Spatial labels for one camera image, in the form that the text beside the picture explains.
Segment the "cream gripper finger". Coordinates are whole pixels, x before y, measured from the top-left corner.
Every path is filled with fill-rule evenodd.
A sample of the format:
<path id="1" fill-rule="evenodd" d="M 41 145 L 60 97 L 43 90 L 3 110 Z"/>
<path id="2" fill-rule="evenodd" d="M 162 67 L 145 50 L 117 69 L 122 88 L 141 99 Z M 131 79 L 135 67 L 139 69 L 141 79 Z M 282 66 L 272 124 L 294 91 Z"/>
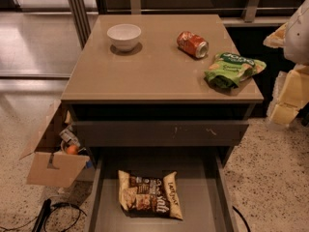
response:
<path id="1" fill-rule="evenodd" d="M 295 65 L 276 77 L 267 117 L 273 124 L 288 126 L 308 102 L 309 66 Z"/>
<path id="2" fill-rule="evenodd" d="M 279 28 L 277 28 L 273 33 L 268 35 L 264 39 L 263 45 L 270 47 L 270 48 L 283 47 L 287 25 L 288 23 L 284 23 Z"/>

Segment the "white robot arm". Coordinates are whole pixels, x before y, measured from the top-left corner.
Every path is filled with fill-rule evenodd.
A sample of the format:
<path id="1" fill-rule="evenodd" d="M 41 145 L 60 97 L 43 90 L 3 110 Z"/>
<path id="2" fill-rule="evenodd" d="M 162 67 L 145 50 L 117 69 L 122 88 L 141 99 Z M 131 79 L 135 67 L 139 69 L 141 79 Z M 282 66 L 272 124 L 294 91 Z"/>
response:
<path id="1" fill-rule="evenodd" d="M 279 74 L 267 116 L 271 123 L 288 126 L 309 102 L 309 0 L 305 0 L 289 21 L 264 39 L 264 45 L 283 49 L 295 63 L 287 74 Z"/>

